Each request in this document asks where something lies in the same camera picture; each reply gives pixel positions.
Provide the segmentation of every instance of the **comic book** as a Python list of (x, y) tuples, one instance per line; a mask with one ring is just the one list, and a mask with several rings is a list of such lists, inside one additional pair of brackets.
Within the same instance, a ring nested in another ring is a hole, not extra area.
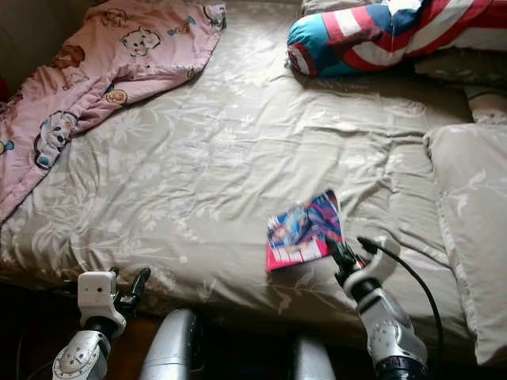
[(326, 237), (343, 239), (340, 204), (332, 190), (268, 218), (266, 271), (328, 256)]

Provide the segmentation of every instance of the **black cable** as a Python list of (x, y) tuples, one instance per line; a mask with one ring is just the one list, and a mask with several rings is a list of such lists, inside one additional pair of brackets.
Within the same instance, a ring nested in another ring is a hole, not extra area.
[(371, 241), (369, 239), (364, 239), (362, 237), (357, 238), (359, 243), (362, 245), (374, 245), (377, 249), (380, 249), (382, 252), (387, 254), (391, 259), (397, 261), (400, 265), (402, 265), (421, 285), (422, 290), (426, 293), (426, 297), (428, 298), (429, 305), (431, 306), (431, 310), (433, 311), (433, 318), (435, 319), (436, 326), (436, 356), (433, 360), (431, 371), (429, 372), (428, 379), (436, 379), (436, 373), (438, 372), (438, 367), (440, 366), (440, 359), (442, 356), (442, 349), (444, 346), (444, 330), (442, 329), (442, 320), (440, 319), (440, 314), (438, 313), (438, 308), (436, 307), (435, 299), (431, 294), (428, 286), (425, 284), (424, 280), (400, 257), (394, 255), (389, 249), (382, 247), (375, 241)]
[(50, 367), (53, 365), (53, 361), (50, 361), (50, 362), (47, 362), (45, 364), (43, 364), (42, 366), (40, 366), (39, 368), (37, 368), (36, 370), (34, 370), (32, 372), (31, 375), (29, 375), (26, 380), (32, 380), (33, 378), (35, 378), (40, 372), (44, 371), (46, 368)]
[(25, 337), (25, 329), (21, 329), (19, 334), (19, 340), (17, 341), (17, 350), (16, 350), (16, 380), (21, 380), (21, 345), (23, 344), (23, 338)]

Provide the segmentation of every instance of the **gray bedsheet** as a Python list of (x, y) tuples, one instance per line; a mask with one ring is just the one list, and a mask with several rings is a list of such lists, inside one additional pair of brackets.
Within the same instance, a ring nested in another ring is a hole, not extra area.
[[(265, 273), (266, 218), (333, 188), (348, 239), (397, 240), (435, 294), (447, 353), (471, 355), (421, 144), (432, 127), (467, 122), (466, 101), (392, 72), (295, 76), (284, 61), (298, 9), (229, 2), (228, 29), (201, 76), (72, 140), (2, 226), (0, 280), (54, 287), (117, 265), (126, 283), (149, 265), (153, 313), (198, 305), (215, 323), (304, 325), (334, 343), (362, 344), (331, 259)], [(386, 287), (433, 344), (419, 286), (400, 268)]]

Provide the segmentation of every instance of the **pink fabric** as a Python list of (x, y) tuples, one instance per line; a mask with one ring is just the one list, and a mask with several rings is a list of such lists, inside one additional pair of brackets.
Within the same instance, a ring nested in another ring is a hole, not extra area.
[(223, 6), (110, 0), (0, 114), (0, 222), (54, 165), (72, 135), (203, 70), (225, 26)]

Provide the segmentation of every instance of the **floral pattern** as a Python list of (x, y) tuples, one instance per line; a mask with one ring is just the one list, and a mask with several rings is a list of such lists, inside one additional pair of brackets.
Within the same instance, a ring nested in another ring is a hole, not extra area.
[[(220, 310), (235, 308), (333, 331), (340, 322), (360, 336), (331, 259), (265, 272), (267, 217), (333, 188), (345, 236), (397, 240), (434, 279), (444, 325), (458, 316), (448, 343), (466, 340), (421, 144), (431, 127), (468, 120), (465, 100), (388, 73), (301, 78), (284, 67), (298, 8), (228, 2), (202, 74), (72, 139), (2, 226), (0, 279), (53, 287), (116, 265), (126, 284), (150, 266), (152, 313), (205, 304), (224, 323)], [(429, 318), (405, 273), (388, 286), (416, 322)]]
[(507, 358), (507, 130), (460, 124), (425, 136), (444, 236), (478, 364)]

